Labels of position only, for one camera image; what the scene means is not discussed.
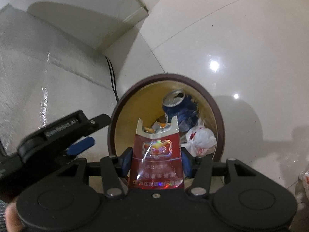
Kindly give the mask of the person left hand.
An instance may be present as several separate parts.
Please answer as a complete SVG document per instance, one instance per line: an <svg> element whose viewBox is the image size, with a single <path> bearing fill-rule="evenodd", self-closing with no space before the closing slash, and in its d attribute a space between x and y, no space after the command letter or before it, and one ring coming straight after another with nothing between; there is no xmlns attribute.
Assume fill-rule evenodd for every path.
<svg viewBox="0 0 309 232"><path fill-rule="evenodd" d="M24 226L17 214L16 203L9 203L5 210L5 223L8 232L21 232Z"/></svg>

